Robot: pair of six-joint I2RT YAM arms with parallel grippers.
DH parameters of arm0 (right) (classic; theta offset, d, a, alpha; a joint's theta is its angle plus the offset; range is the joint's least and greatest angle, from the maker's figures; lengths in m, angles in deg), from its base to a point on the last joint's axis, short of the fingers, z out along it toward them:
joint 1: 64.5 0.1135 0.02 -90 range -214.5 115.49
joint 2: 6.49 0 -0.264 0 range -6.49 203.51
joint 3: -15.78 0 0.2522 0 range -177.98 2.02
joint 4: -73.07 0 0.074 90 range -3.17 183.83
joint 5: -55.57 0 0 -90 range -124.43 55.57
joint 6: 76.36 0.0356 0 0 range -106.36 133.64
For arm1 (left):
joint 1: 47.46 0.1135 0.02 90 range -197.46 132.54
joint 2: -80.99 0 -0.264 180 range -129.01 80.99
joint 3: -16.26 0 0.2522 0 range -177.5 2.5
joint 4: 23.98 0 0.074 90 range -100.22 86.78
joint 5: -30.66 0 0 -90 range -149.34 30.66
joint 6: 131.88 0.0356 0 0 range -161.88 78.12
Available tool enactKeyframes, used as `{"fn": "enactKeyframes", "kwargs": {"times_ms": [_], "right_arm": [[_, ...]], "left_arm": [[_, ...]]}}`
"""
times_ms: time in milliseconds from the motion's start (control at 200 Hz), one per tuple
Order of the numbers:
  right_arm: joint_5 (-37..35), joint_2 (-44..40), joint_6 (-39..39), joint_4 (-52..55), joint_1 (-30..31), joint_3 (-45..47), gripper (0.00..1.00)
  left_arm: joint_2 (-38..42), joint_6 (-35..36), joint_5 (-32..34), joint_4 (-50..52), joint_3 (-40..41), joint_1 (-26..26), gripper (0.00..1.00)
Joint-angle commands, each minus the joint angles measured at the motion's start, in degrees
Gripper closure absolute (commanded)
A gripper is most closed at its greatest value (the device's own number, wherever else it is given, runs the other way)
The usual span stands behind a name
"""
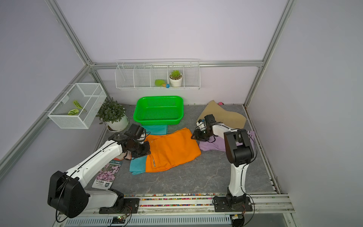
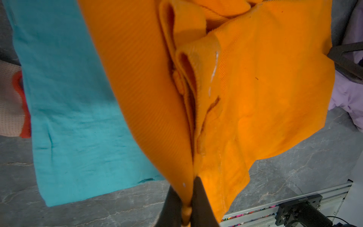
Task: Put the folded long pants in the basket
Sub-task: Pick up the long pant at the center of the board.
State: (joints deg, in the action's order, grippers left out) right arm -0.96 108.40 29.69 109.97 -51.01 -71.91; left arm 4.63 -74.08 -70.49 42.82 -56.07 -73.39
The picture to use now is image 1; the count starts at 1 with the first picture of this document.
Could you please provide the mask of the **purple pants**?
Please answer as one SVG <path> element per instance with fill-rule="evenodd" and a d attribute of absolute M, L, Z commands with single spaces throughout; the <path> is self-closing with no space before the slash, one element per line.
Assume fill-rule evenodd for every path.
<path fill-rule="evenodd" d="M 249 135 L 252 148 L 255 150 L 255 145 L 254 145 L 254 142 L 256 140 L 255 131 L 247 131 L 247 133 Z M 202 151 L 218 150 L 226 152 L 224 139 L 221 137 L 216 137 L 215 139 L 216 140 L 214 141 L 214 138 L 212 137 L 208 142 L 200 141 L 199 142 L 200 150 Z"/>

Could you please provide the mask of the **teal pants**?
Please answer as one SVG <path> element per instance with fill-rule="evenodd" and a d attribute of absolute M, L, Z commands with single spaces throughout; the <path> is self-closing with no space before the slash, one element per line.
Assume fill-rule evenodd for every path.
<path fill-rule="evenodd" d="M 150 135 L 166 135 L 168 131 L 167 125 L 144 125 L 143 128 L 146 129 L 146 132 L 149 132 Z M 143 156 L 137 159 L 134 159 L 130 162 L 130 172 L 133 175 L 138 175 L 146 172 L 146 161 L 147 156 Z"/>

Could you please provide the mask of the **orange pants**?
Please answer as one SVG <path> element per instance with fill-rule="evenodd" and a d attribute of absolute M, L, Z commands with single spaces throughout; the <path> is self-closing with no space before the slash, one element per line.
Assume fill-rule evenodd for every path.
<path fill-rule="evenodd" d="M 150 154 L 146 159 L 146 172 L 164 172 L 195 160 L 201 155 L 196 140 L 188 128 L 167 135 L 149 135 Z"/>

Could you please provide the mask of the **green plastic basket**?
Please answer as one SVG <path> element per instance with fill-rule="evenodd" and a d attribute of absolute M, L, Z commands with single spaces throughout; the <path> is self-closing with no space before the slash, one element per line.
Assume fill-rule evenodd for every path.
<path fill-rule="evenodd" d="M 138 100 L 133 119 L 141 125 L 177 125 L 183 116 L 180 96 L 146 96 Z"/>

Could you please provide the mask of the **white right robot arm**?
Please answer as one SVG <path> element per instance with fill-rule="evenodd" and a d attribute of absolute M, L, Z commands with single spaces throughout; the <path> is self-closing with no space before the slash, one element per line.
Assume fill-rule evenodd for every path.
<path fill-rule="evenodd" d="M 245 129 L 233 129 L 217 122 L 212 114 L 198 120 L 192 139 L 212 143 L 217 138 L 224 140 L 226 157 L 231 164 L 231 179 L 227 189 L 226 203 L 230 207 L 247 202 L 245 181 L 248 166 L 256 159 L 251 141 Z"/>

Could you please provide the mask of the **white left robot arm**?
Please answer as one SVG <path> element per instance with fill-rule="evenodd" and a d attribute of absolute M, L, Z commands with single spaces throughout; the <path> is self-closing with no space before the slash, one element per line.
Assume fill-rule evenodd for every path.
<path fill-rule="evenodd" d="M 47 203 L 68 218 L 75 218 L 83 211 L 98 210 L 99 214 L 126 214 L 138 212 L 140 199 L 126 199 L 124 194 L 114 190 L 86 190 L 86 186 L 114 158 L 126 160 L 145 157 L 150 154 L 146 140 L 149 131 L 132 124 L 125 133 L 114 133 L 88 158 L 65 172 L 57 171 L 50 178 Z"/>

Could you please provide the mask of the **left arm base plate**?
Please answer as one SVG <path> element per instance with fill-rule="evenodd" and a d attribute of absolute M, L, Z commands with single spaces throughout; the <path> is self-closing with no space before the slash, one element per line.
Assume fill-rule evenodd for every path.
<path fill-rule="evenodd" d="M 99 214 L 135 214 L 138 212 L 139 198 L 121 198 L 110 208 L 100 208 Z"/>

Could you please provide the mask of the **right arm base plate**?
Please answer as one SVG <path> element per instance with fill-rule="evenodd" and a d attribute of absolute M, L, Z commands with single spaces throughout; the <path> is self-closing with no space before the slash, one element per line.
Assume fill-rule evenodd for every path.
<path fill-rule="evenodd" d="M 253 211 L 252 202 L 246 195 L 235 196 L 215 196 L 212 199 L 215 212 L 250 212 Z"/>

